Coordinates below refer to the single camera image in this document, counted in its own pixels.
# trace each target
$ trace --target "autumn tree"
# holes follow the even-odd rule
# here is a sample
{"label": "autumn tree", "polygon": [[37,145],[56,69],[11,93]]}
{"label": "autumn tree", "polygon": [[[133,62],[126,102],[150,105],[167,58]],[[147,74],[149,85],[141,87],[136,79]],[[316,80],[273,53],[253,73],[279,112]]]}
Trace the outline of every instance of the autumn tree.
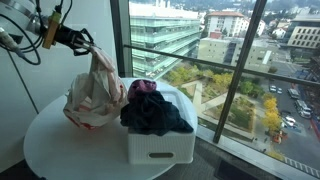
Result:
{"label": "autumn tree", "polygon": [[277,99],[276,98],[267,99],[266,101],[264,101],[263,105],[266,108],[267,112],[277,111]]}
{"label": "autumn tree", "polygon": [[269,129],[269,132],[278,131],[280,129],[281,119],[278,112],[266,111],[262,124]]}
{"label": "autumn tree", "polygon": [[275,98],[273,94],[271,93],[265,93],[263,96],[262,96],[262,99],[263,101],[266,101],[268,99],[272,99],[272,98]]}

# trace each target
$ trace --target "dark clothing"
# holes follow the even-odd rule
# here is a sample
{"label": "dark clothing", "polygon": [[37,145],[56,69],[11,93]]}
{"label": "dark clothing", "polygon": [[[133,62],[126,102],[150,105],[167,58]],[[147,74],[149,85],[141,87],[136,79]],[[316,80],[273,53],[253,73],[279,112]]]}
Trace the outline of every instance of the dark clothing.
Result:
{"label": "dark clothing", "polygon": [[121,109],[121,124],[140,134],[163,136],[168,131],[190,133],[193,128],[182,119],[179,110],[165,101],[159,91],[137,91],[135,98]]}

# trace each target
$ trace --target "apartment building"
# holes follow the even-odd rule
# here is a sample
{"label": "apartment building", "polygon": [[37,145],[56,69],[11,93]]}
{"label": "apartment building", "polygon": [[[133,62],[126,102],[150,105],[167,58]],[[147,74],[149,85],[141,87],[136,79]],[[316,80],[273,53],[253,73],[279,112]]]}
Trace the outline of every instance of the apartment building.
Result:
{"label": "apartment building", "polygon": [[[247,30],[249,28],[249,24],[250,24],[250,18],[243,18],[242,19],[241,26],[240,26],[240,35],[239,35],[239,37],[244,37],[245,36],[245,33],[247,32]],[[263,20],[261,20],[259,22],[259,26],[258,26],[258,29],[257,29],[257,34],[259,36],[262,35],[265,27],[266,27],[266,23]]]}
{"label": "apartment building", "polygon": [[[241,13],[234,11],[214,11],[209,14],[208,19],[208,34],[210,36],[211,32],[216,32],[220,29],[223,32],[224,29],[227,30],[227,37],[244,37],[248,30],[250,19],[242,15]],[[260,21],[257,34],[262,35],[266,23]]]}
{"label": "apartment building", "polygon": [[312,51],[320,46],[319,16],[297,16],[284,35],[283,43],[291,48]]}
{"label": "apartment building", "polygon": [[[236,66],[242,44],[242,38],[201,39],[198,59]],[[266,41],[255,40],[250,49],[245,68],[268,72],[271,64],[270,61],[274,56],[274,50],[274,48],[268,46]]]}
{"label": "apartment building", "polygon": [[214,11],[208,16],[209,34],[216,29],[220,29],[221,32],[226,29],[228,37],[239,36],[244,18],[243,14],[233,11]]}
{"label": "apartment building", "polygon": [[[199,43],[200,20],[197,12],[171,9],[168,3],[156,6],[130,3],[133,46],[182,56],[192,56]],[[132,50],[133,75],[159,79],[181,59]]]}

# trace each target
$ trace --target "pink and white bag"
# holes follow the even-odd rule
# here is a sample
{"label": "pink and white bag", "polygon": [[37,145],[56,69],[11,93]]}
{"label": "pink and white bag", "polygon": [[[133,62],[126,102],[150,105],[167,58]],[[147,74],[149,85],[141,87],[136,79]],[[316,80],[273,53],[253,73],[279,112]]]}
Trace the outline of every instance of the pink and white bag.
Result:
{"label": "pink and white bag", "polygon": [[76,126],[95,129],[116,119],[126,104],[127,91],[110,56],[91,47],[90,72],[72,82],[63,112]]}

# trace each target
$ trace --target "modern glass building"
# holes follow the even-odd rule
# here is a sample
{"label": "modern glass building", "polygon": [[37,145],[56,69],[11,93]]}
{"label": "modern glass building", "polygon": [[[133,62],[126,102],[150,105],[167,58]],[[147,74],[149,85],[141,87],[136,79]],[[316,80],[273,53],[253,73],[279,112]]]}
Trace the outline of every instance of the modern glass building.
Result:
{"label": "modern glass building", "polygon": [[[191,57],[199,42],[200,19],[184,10],[130,3],[132,45]],[[158,79],[181,59],[132,50],[135,77]]]}

